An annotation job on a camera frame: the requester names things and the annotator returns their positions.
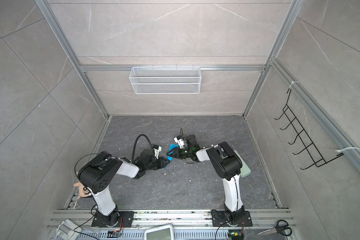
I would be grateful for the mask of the blue square paper sheet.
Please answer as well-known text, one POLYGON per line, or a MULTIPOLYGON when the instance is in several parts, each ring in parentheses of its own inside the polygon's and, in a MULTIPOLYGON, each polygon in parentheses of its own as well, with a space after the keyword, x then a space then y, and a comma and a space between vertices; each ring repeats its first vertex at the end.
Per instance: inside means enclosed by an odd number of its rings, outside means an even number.
MULTIPOLYGON (((179 145, 170 144, 170 148, 169 148, 169 153, 170 153, 170 155, 174 152, 174 148, 177 148, 177 147, 179 147, 179 145)), ((173 157, 167 156, 167 159, 168 159, 169 161, 172 161, 172 160, 173 160, 173 157)))

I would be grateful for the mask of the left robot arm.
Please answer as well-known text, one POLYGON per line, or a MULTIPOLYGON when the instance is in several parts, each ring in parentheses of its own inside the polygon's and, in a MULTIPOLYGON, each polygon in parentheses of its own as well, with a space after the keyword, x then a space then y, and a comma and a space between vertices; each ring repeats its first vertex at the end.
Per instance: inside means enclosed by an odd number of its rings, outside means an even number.
POLYGON ((157 157, 156 152, 157 149, 143 150, 139 157, 128 160, 103 151, 77 172, 79 182, 93 196, 101 215, 108 217, 117 209, 109 189, 115 175, 139 179, 146 171, 164 169, 171 162, 167 158, 157 157))

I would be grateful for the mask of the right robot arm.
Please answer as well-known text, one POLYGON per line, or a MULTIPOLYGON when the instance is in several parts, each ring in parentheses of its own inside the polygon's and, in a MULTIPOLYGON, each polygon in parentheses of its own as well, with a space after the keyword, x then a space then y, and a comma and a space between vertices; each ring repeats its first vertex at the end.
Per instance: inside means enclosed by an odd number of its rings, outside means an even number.
POLYGON ((197 163, 210 161, 217 175, 222 179, 225 191, 225 217, 229 223, 238 221, 245 213, 241 200, 239 179, 244 161, 227 142, 201 148, 195 135, 174 138, 177 147, 166 155, 175 159, 192 159, 197 163))

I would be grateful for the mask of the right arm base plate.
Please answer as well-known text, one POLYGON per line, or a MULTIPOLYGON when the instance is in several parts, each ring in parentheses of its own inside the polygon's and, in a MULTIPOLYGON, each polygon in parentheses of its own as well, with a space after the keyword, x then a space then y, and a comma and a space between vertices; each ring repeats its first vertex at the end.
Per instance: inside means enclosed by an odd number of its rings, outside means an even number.
POLYGON ((214 227, 252 227, 253 222, 249 211, 238 210, 235 213, 230 211, 211 210, 212 223, 214 227))

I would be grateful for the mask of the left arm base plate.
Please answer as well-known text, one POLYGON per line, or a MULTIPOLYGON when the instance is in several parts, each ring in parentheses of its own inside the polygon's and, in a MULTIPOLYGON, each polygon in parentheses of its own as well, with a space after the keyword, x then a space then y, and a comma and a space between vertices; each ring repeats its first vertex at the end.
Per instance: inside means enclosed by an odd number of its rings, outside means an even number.
POLYGON ((133 211, 113 211, 109 216, 96 212, 91 227, 117 228, 123 224, 124 228, 132 226, 135 212, 133 211))

